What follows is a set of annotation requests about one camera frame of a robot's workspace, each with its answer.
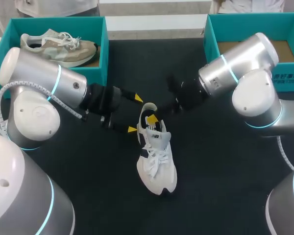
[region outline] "black tabletop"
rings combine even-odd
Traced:
[[[108,83],[161,105],[172,98],[168,74],[192,79],[205,63],[201,39],[110,41]],[[3,102],[6,118],[8,103]],[[117,120],[136,124],[140,108],[124,101]],[[270,234],[266,199],[291,170],[275,138],[262,138],[240,121],[231,94],[165,119],[177,187],[160,197],[137,173],[135,134],[106,131],[95,115],[84,123],[57,109],[59,131],[28,155],[70,197],[75,235]],[[294,139],[283,143],[294,163]]]

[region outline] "white coiled cable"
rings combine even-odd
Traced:
[[[3,117],[2,117],[2,112],[1,112],[1,100],[2,100],[2,96],[3,94],[10,89],[11,87],[15,87],[15,86],[25,86],[25,87],[31,87],[31,88],[35,88],[37,90],[40,90],[41,92],[43,92],[44,94],[46,94],[47,96],[50,96],[51,99],[53,99],[55,102],[57,102],[60,106],[62,106],[64,109],[66,109],[68,112],[70,112],[72,115],[74,115],[75,117],[81,119],[82,115],[78,114],[77,112],[75,112],[73,109],[71,109],[69,106],[67,106],[66,104],[64,104],[61,100],[59,100],[55,95],[53,95],[50,91],[48,91],[46,88],[33,83],[33,82],[25,82],[25,81],[15,81],[15,82],[10,82],[6,85],[4,85],[1,90],[0,90],[0,126],[2,131],[7,135],[6,132],[6,128],[5,128],[5,124],[3,123]]]
[[[277,142],[278,142],[278,146],[279,146],[279,149],[280,149],[280,152],[281,152],[281,155],[284,159],[284,161],[287,163],[287,165],[292,169],[294,170],[294,166],[292,165],[292,163],[289,161],[288,157],[286,156],[285,152],[284,152],[284,149],[283,149],[283,146],[282,146],[282,142],[281,142],[281,137],[280,136],[277,136],[276,138]]]

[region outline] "white shoelace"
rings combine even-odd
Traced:
[[[153,148],[150,144],[146,144],[143,149],[149,154],[147,166],[144,165],[144,171],[154,178],[158,172],[159,165],[169,162],[168,155],[159,149]]]
[[[73,38],[69,33],[67,32],[61,32],[59,33],[59,37],[64,37],[62,39],[62,43],[59,44],[59,46],[66,46],[69,47],[71,50],[74,50],[79,47],[79,40],[81,37]]]

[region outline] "shoe sole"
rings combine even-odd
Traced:
[[[63,66],[63,67],[66,67],[66,68],[72,68],[72,67],[76,67],[76,66],[80,66],[82,64],[85,64],[87,61],[89,61],[90,59],[92,59],[94,57],[95,54],[93,54],[92,56],[86,58],[86,59],[83,59],[83,60],[79,60],[79,61],[76,61],[76,62],[63,62],[63,61],[58,61],[58,60],[50,60],[50,61],[54,61],[56,62],[57,64]]]
[[[148,191],[150,191],[151,193],[153,193],[154,195],[157,195],[157,196],[164,196],[164,197],[167,197],[167,196],[170,196],[170,195],[173,195],[174,192],[175,192],[175,188],[176,188],[176,183],[175,183],[175,186],[174,186],[174,189],[170,192],[169,189],[167,188],[162,188],[161,192],[156,193],[154,192],[151,188],[149,188],[147,185],[145,185],[143,179],[142,179],[142,175],[141,175],[141,171],[139,171],[139,169],[137,168],[137,171],[138,171],[138,175],[141,179],[141,182],[143,183],[143,185],[147,188]]]

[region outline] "sneaker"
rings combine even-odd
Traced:
[[[41,36],[22,34],[21,48],[67,68],[86,63],[98,50],[97,44],[93,42],[73,38],[69,33],[58,33],[52,29]]]
[[[153,103],[146,103],[142,108],[137,124],[138,141],[142,147],[137,170],[145,186],[160,195],[164,190],[174,191],[177,175],[170,146],[171,133],[155,116],[152,123],[147,121],[156,110]]]

